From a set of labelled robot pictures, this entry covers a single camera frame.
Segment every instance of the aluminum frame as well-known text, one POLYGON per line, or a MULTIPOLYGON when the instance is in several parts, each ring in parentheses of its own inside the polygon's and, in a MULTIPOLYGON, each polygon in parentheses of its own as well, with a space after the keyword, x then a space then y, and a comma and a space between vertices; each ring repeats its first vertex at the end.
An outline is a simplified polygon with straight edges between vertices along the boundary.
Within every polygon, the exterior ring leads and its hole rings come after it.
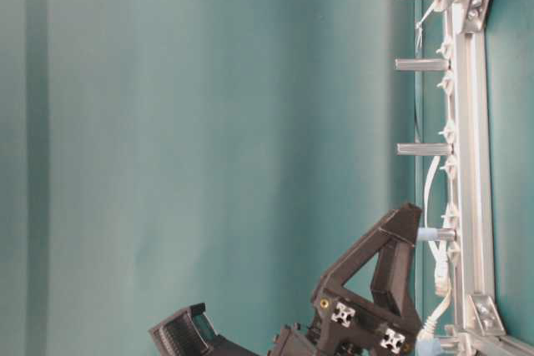
MULTIPOLYGON (((443 14, 441 53, 445 60, 450 60, 441 83, 446 92, 447 125, 443 134, 454 149, 444 168, 448 177, 446 218, 457 233, 456 241, 449 248, 457 256, 453 263, 454 326, 448 327, 451 336, 447 341, 459 344, 458 354, 534 356, 534 347, 506 335, 501 325, 485 329, 484 316, 477 310, 482 305, 476 303, 476 299, 490 299, 493 315, 489 317, 500 323, 493 303, 495 275, 484 33, 489 0, 438 0, 436 4, 439 6, 436 11, 443 14)), ((398 69, 423 70, 415 64, 405 67, 398 69)))

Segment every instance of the black 3d-printed part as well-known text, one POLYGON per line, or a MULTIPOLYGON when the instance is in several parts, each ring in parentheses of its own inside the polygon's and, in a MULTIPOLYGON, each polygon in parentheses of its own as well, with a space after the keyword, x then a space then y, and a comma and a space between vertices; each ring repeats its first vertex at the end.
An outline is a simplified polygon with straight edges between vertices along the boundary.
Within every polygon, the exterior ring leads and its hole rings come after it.
POLYGON ((407 203, 388 212, 352 245, 321 276, 311 298, 315 317, 307 334, 283 328, 270 356, 351 356, 362 349, 376 356, 411 352, 421 329, 408 294, 420 216, 421 210, 407 203), (344 285, 377 253, 371 302, 344 285))
POLYGON ((205 304, 182 308, 149 332, 162 356, 257 356, 215 333, 205 304))
MULTIPOLYGON (((413 350, 421 321, 408 277, 421 210, 391 210, 321 276, 311 297, 315 317, 306 334, 284 326, 268 356, 396 356, 413 350), (345 284, 378 253, 371 302, 345 284)), ((183 308, 149 330, 163 356, 256 356, 215 333, 205 305, 183 308)))

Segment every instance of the white cable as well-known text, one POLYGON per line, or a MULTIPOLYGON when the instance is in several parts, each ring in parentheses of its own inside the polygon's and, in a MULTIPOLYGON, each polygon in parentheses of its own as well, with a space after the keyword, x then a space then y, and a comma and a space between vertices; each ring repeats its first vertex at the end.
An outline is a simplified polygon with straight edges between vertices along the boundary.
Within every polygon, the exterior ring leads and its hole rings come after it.
MULTIPOLYGON (((424 222, 425 228, 428 228, 428 203, 431 194, 432 183, 436 175, 437 169, 440 164, 440 156, 434 156, 431 165, 428 168, 426 174, 425 190, 424 190, 424 222)), ((444 228, 449 228, 449 221, 446 219, 444 222, 444 228)), ((436 260, 436 269, 434 271, 434 281, 436 284, 436 295, 443 297, 441 303, 437 306, 436 310, 428 317, 425 326, 419 332, 417 340, 430 340, 434 338, 434 332, 436 331, 437 323, 443 313, 451 305, 452 296, 452 284, 449 276, 449 258, 447 255, 447 243, 446 241, 440 241, 439 246, 435 241, 429 241, 429 246, 432 251, 432 255, 436 260)))
MULTIPOLYGON (((425 180, 425 190, 424 190, 424 193, 423 193, 423 201, 425 203, 424 205, 424 208, 425 208, 425 211, 424 211, 424 221, 425 221, 425 228, 428 228, 428 199, 431 195, 431 188, 432 188, 432 183, 434 182, 434 177, 436 175, 436 172, 437 172, 437 169, 440 165, 440 159, 441 159, 441 156, 434 156, 434 158, 432 159, 432 163, 430 165, 430 167, 428 168, 428 173, 426 173, 426 180, 425 180)), ((437 248, 437 245, 436 245, 436 242, 435 241, 430 241, 429 243, 429 246, 431 247, 431 251, 432 251, 432 254, 434 255, 434 259, 438 259, 439 258, 439 250, 437 248)))

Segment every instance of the metal bracket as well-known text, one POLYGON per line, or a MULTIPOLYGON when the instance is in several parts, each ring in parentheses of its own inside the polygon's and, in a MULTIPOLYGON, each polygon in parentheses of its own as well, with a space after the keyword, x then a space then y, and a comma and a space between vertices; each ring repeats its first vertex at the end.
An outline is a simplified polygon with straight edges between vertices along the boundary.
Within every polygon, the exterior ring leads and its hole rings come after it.
POLYGON ((501 317, 491 296, 470 295, 469 299, 475 311, 476 322, 478 323, 477 328, 482 336, 506 335, 506 330, 502 325, 501 317))
POLYGON ((484 29, 490 0, 456 0, 452 4, 454 34, 478 33, 484 29))

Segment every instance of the white plastic clip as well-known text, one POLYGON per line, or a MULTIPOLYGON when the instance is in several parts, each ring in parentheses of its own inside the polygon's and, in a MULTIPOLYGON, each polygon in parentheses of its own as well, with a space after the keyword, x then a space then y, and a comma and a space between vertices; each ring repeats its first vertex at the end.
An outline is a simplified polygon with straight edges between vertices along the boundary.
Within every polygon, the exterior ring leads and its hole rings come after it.
POLYGON ((439 132, 440 135, 443 135, 447 143, 454 143, 456 138, 456 125, 454 121, 448 120, 447 124, 442 131, 439 132))
POLYGON ((437 84, 438 88, 442 88, 447 96, 452 95, 454 89, 454 74, 451 70, 448 70, 440 83, 437 84))
POLYGON ((452 154, 447 158, 443 167, 440 167, 440 170, 444 170, 447 173, 447 177, 452 181, 456 178, 457 164, 458 162, 456 161, 454 154, 452 154))
POLYGON ((453 203, 448 203, 445 209, 443 218, 443 228, 457 228, 458 225, 458 209, 453 203))
POLYGON ((447 35, 443 42, 441 43, 441 46, 439 49, 436 50, 437 54, 440 54, 443 56, 443 58, 447 60, 451 60, 452 56, 452 38, 447 35))

